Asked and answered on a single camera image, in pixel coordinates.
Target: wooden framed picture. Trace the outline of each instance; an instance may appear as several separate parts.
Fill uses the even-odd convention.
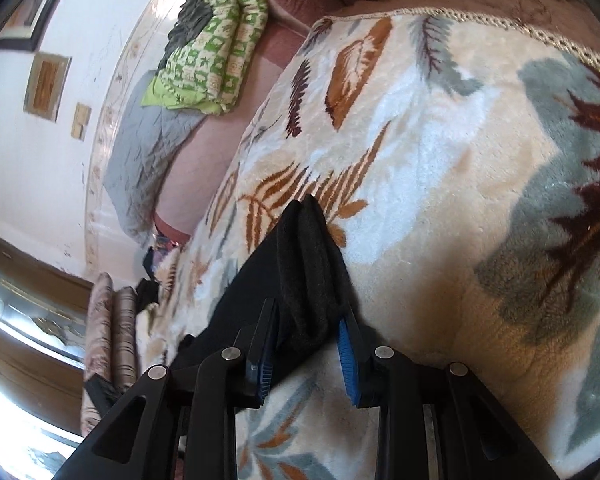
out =
[[[57,1],[23,0],[0,31],[0,48],[35,51]]]
[[[24,111],[56,122],[71,58],[37,52],[24,96]]]

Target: black picture frame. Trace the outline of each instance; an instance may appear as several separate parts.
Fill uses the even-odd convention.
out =
[[[53,13],[58,0],[46,0],[34,24],[30,35],[26,38],[0,38],[0,50],[22,50],[35,52],[44,35],[46,24]]]

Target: beige blanket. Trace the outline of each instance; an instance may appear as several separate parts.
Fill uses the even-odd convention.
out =
[[[319,22],[138,317],[142,370],[206,326],[305,193],[388,344],[470,366],[560,476],[600,456],[597,53],[445,9]],[[239,477],[367,480],[376,432],[330,344],[238,418]]]

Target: round metal bolt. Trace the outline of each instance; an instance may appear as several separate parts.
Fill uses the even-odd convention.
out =
[[[469,368],[462,363],[451,363],[449,365],[449,371],[458,377],[464,377],[469,372]]]
[[[234,359],[240,357],[240,349],[236,348],[235,346],[229,346],[229,348],[222,350],[220,355],[222,356],[222,359],[233,361]]]
[[[157,381],[167,374],[167,368],[162,365],[155,365],[149,369],[149,378]]]
[[[390,346],[379,346],[376,348],[376,355],[381,359],[391,359],[394,356],[394,349]]]

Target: lime green fabric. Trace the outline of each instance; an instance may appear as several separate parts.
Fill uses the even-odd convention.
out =
[[[267,0],[205,0],[214,12],[148,86],[142,105],[222,114],[236,104],[253,49],[267,23]]]

